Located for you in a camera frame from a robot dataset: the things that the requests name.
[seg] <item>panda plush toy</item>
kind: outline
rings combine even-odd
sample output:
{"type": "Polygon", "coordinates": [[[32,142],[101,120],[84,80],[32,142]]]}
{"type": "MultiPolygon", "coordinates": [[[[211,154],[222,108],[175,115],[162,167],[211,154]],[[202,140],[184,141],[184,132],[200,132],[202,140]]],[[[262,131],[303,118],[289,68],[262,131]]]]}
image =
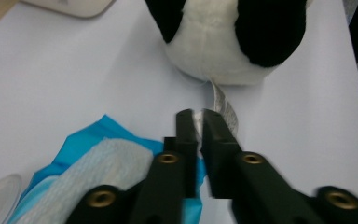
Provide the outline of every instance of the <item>panda plush toy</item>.
{"type": "Polygon", "coordinates": [[[310,0],[145,0],[171,62],[222,85],[252,85],[301,43],[310,0]]]}

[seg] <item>white plush fabric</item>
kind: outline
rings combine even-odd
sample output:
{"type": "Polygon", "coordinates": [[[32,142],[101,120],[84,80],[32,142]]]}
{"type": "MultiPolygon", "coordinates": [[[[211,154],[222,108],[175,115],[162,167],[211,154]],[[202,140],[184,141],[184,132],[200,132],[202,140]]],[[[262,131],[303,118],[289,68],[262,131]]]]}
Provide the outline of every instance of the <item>white plush fabric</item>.
{"type": "Polygon", "coordinates": [[[270,74],[277,66],[252,64],[241,52],[234,29],[237,5],[238,0],[186,0],[181,25],[166,46],[172,63],[222,85],[254,85],[270,74]]]}
{"type": "Polygon", "coordinates": [[[145,178],[153,155],[122,139],[103,140],[52,184],[17,224],[63,224],[87,191],[100,185],[129,189],[145,178]]]}

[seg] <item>blue cloth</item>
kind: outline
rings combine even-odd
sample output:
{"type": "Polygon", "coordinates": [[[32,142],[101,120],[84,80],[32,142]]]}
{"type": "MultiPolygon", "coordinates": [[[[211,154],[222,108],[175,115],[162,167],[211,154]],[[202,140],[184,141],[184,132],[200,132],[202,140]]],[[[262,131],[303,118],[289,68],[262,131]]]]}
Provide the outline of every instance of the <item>blue cloth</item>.
{"type": "MultiPolygon", "coordinates": [[[[132,141],[151,150],[153,155],[157,155],[163,149],[161,142],[137,137],[114,120],[103,116],[99,121],[91,124],[89,127],[69,135],[54,161],[34,173],[30,185],[21,195],[19,205],[14,211],[9,224],[15,223],[43,197],[48,191],[49,186],[57,179],[56,176],[63,174],[71,165],[89,152],[92,147],[106,138],[121,138],[132,141]]],[[[199,159],[198,186],[202,184],[205,174],[205,167],[202,160],[199,159]]],[[[200,197],[196,199],[184,199],[183,206],[183,223],[199,223],[202,210],[200,197]]]]}

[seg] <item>brass screw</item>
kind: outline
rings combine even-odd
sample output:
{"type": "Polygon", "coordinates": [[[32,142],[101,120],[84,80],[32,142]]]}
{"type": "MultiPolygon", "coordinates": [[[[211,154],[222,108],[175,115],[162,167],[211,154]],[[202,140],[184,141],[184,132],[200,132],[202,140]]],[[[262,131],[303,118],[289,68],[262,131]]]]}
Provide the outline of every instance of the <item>brass screw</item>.
{"type": "Polygon", "coordinates": [[[171,164],[176,163],[179,158],[173,154],[163,154],[158,156],[158,161],[161,163],[171,164]]]}
{"type": "Polygon", "coordinates": [[[91,207],[102,208],[109,206],[116,199],[116,194],[108,190],[101,190],[92,193],[88,199],[87,204],[91,207]]]}
{"type": "Polygon", "coordinates": [[[358,208],[358,202],[348,194],[338,191],[330,191],[326,194],[327,201],[331,204],[346,210],[358,208]]]}
{"type": "Polygon", "coordinates": [[[245,155],[242,159],[250,164],[260,164],[264,162],[263,158],[256,154],[245,155]]]}

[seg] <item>white object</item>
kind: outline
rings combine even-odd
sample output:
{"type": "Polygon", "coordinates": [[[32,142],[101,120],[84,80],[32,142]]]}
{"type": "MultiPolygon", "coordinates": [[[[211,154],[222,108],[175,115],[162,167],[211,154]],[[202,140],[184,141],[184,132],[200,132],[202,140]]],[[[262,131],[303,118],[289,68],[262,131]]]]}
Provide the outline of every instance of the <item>white object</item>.
{"type": "Polygon", "coordinates": [[[116,0],[22,0],[71,16],[90,18],[107,10],[116,0]]]}
{"type": "Polygon", "coordinates": [[[21,177],[8,175],[0,179],[0,224],[8,222],[21,192],[21,177]]]}
{"type": "MultiPolygon", "coordinates": [[[[336,185],[358,196],[358,72],[342,1],[314,0],[307,25],[261,84],[222,89],[243,149],[303,193],[336,185]]],[[[27,183],[68,134],[106,113],[138,136],[174,136],[175,113],[213,106],[212,86],[187,83],[144,1],[116,1],[97,20],[17,4],[0,20],[0,176],[27,183]]],[[[201,194],[200,224],[235,223],[226,201],[201,194]]]]}
{"type": "Polygon", "coordinates": [[[129,189],[145,178],[153,155],[141,145],[106,139],[63,173],[17,224],[64,224],[80,199],[100,185],[129,189]]]}

